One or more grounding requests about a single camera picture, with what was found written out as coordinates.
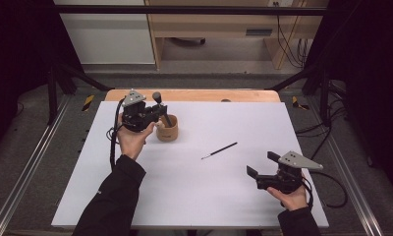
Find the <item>aluminum rail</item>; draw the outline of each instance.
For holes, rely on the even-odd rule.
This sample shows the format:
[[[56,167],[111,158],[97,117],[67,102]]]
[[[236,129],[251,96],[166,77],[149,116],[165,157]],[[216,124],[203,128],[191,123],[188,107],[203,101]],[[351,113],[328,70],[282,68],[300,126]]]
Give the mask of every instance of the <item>aluminum rail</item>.
[[[317,112],[318,104],[316,99],[308,97],[309,104],[311,104],[312,111],[317,121],[320,121],[320,116]],[[375,218],[365,195],[360,189],[359,183],[357,183],[352,171],[350,170],[341,150],[338,148],[334,138],[330,135],[328,137],[328,145],[330,151],[333,153],[333,160],[337,167],[340,178],[343,181],[346,190],[349,194],[350,200],[356,208],[356,212],[359,215],[359,219],[362,222],[363,228],[368,236],[382,236],[383,232]]]
[[[269,16],[337,16],[344,10],[292,7],[227,7],[227,6],[118,6],[55,5],[31,6],[34,10],[63,14],[175,14],[175,15],[269,15]]]
[[[47,147],[49,146],[56,130],[59,127],[59,124],[62,121],[62,118],[65,114],[65,111],[68,107],[70,100],[71,97],[69,95],[64,95],[60,107],[58,109],[60,110],[58,116],[56,117],[55,121],[51,125],[48,125],[46,127],[40,141],[38,142],[36,148],[31,154],[31,157],[28,160],[25,169],[23,170],[21,176],[19,177],[19,180],[16,182],[16,185],[14,186],[12,192],[10,193],[8,199],[6,200],[6,203],[3,204],[0,210],[0,236],[3,235],[4,231],[6,230],[6,227],[10,222],[20,200],[22,199],[26,189],[28,188],[28,184],[30,183],[31,178],[34,175],[34,172],[36,171],[38,164],[40,163],[42,157],[44,156]]]

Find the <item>person's left hand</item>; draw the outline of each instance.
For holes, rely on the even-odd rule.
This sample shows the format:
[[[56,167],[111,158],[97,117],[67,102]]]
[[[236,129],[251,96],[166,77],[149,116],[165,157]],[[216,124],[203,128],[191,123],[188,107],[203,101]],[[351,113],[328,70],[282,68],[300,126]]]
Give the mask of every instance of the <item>person's left hand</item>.
[[[121,123],[121,115],[119,115],[119,124]],[[151,133],[153,133],[154,122],[151,122],[146,129],[141,132],[133,132],[128,130],[126,127],[121,127],[117,132],[118,142],[120,144],[121,154],[128,156],[129,158],[136,160],[141,153],[143,145],[145,145],[145,139]]]
[[[301,185],[297,190],[290,194],[283,194],[277,189],[272,187],[267,188],[267,192],[280,200],[280,202],[289,211],[296,210],[299,208],[307,207],[307,191],[303,185]]]

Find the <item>black curtain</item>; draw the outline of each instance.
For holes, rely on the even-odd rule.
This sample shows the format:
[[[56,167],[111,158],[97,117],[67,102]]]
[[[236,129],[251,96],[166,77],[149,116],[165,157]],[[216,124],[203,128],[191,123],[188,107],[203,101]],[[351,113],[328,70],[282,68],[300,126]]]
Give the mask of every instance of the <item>black curtain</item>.
[[[323,19],[309,65],[319,58],[341,22],[340,18]],[[320,59],[325,60],[330,80],[345,82],[346,101],[358,134],[370,159],[385,170],[393,184],[393,0],[362,1],[339,38],[328,57]]]
[[[34,10],[53,0],[0,0],[0,141],[16,115],[18,97],[47,84],[52,65],[84,72],[57,12]],[[74,87],[71,76],[60,82]]]

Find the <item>wooden cup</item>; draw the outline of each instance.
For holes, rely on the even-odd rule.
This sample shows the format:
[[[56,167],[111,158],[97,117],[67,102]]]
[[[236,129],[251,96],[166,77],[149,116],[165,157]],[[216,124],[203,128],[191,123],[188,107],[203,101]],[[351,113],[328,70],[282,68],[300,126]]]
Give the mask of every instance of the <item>wooden cup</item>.
[[[158,126],[156,130],[156,137],[162,142],[172,142],[178,139],[178,118],[174,115],[168,114],[168,116],[172,123],[172,127],[169,127],[166,118],[162,116],[160,121],[162,121],[163,124]]]

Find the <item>cable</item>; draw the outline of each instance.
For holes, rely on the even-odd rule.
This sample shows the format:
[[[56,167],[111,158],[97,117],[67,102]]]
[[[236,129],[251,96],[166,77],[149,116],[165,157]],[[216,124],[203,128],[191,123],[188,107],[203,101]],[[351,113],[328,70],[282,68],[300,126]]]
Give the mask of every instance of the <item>cable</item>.
[[[331,109],[332,109],[332,105],[333,105],[334,103],[338,102],[338,101],[342,101],[342,100],[337,99],[337,100],[332,101],[332,102],[330,103],[330,105],[328,106],[328,107],[329,107],[328,110],[331,110]],[[306,132],[310,132],[310,131],[312,131],[312,130],[315,130],[315,129],[319,128],[321,125],[323,125],[323,122],[321,122],[321,123],[319,123],[319,124],[317,124],[317,125],[311,126],[311,127],[303,128],[303,129],[301,129],[301,130],[295,132],[295,134],[297,135],[297,137],[304,137],[304,138],[318,137],[318,136],[320,136],[320,135],[326,134],[325,137],[324,137],[324,139],[321,141],[321,143],[318,145],[318,147],[316,148],[316,150],[313,152],[312,156],[310,157],[311,160],[314,160],[314,159],[315,159],[315,156],[318,154],[319,150],[322,148],[322,146],[324,145],[325,141],[328,139],[328,137],[329,137],[329,135],[330,135],[330,133],[331,133],[331,130],[332,130],[332,122],[333,122],[334,120],[336,120],[338,117],[340,117],[340,116],[341,116],[340,113],[342,113],[342,112],[344,112],[344,111],[346,111],[346,109],[345,109],[344,107],[340,107],[340,108],[338,108],[337,110],[335,110],[335,111],[333,112],[333,114],[331,114],[331,115],[329,116],[329,117],[330,117],[330,124],[329,124],[328,129],[327,129],[326,131],[323,131],[323,132],[317,134],[317,135],[301,136],[300,134],[303,134],[303,133],[306,133]]]
[[[306,179],[305,177],[303,177],[303,179],[305,181],[307,181],[307,183],[309,184],[309,186],[307,186],[307,184],[305,184],[304,181],[302,181],[302,185],[305,187],[305,189],[308,191],[309,193],[309,201],[308,201],[308,207],[309,209],[312,209],[313,207],[313,194],[312,194],[312,184],[308,181],[308,179]]]
[[[121,99],[117,105],[116,115],[115,115],[115,119],[114,119],[114,126],[112,128],[114,132],[111,134],[111,149],[110,149],[111,170],[113,170],[114,167],[116,166],[116,163],[115,163],[115,152],[116,152],[116,143],[117,143],[116,138],[117,138],[117,132],[121,127],[121,126],[120,127],[118,126],[118,116],[119,116],[120,107],[121,107],[121,104],[123,103],[123,101],[124,101],[124,98]]]
[[[276,18],[277,18],[277,30],[278,30],[278,32],[277,32],[277,42],[279,43],[280,47],[282,48],[283,52],[285,53],[285,55],[286,55],[286,57],[288,58],[288,60],[289,60],[289,62],[291,63],[291,65],[294,66],[294,67],[296,67],[296,68],[302,68],[301,65],[300,65],[300,63],[295,59],[295,56],[294,56],[294,54],[292,53],[291,47],[289,46],[289,42],[286,40],[285,34],[283,33],[282,29],[280,28],[279,15],[277,15]],[[294,65],[294,63],[292,62],[290,56],[289,56],[288,53],[286,52],[285,48],[283,48],[282,43],[280,43],[280,33],[281,33],[281,32],[282,32],[282,36],[283,36],[283,38],[284,38],[284,40],[285,40],[285,42],[286,42],[286,45],[287,45],[287,47],[288,47],[288,49],[289,49],[289,52],[291,52],[291,55],[292,55],[293,59],[295,60],[295,62],[296,62],[298,65]]]
[[[304,68],[307,62],[307,51],[308,51],[308,40],[304,39],[304,48],[302,48],[302,39],[298,40],[298,47],[297,47],[297,57],[298,60],[301,61],[301,66]]]
[[[327,178],[333,180],[335,183],[337,183],[337,184],[340,186],[340,188],[343,190],[343,193],[344,193],[344,201],[343,201],[343,203],[340,204],[340,205],[329,205],[329,204],[325,204],[327,207],[331,207],[331,208],[341,208],[341,207],[343,207],[343,206],[346,205],[349,196],[348,196],[348,194],[347,194],[346,188],[344,187],[344,185],[342,185],[342,184],[340,183],[340,181],[338,181],[338,180],[335,179],[334,177],[332,177],[332,176],[330,176],[330,175],[328,175],[328,174],[322,173],[322,172],[310,171],[309,174],[317,174],[317,175],[325,176],[325,177],[327,177]]]
[[[107,139],[109,140],[109,141],[111,141],[111,137],[113,136],[113,132],[114,132],[114,127],[111,127],[108,131],[107,131],[107,133],[105,133],[105,136],[107,137]]]
[[[273,2],[273,6],[274,7],[279,7],[279,3],[278,2]],[[297,61],[296,57],[294,56],[294,53],[291,50],[291,47],[289,45],[289,41],[286,39],[285,34],[283,33],[281,27],[280,27],[280,19],[279,19],[279,15],[276,15],[277,18],[277,27],[278,27],[278,32],[277,32],[277,41],[280,45],[280,47],[282,48],[283,52],[285,53],[286,57],[288,58],[289,62],[291,63],[292,66],[296,67],[296,68],[304,68],[305,63],[303,63],[302,60],[301,63]],[[285,48],[282,46],[281,42],[280,42],[280,33],[282,33],[283,39],[285,40],[286,46],[289,49],[289,52],[292,55],[292,58],[294,59],[294,61],[296,62],[296,64],[298,65],[294,65],[294,63],[292,62],[290,56],[288,55],[288,53],[286,52]]]
[[[16,113],[15,118],[20,116],[22,114],[23,110],[25,109],[25,106],[21,102],[18,102],[17,104],[20,105],[22,108]]]

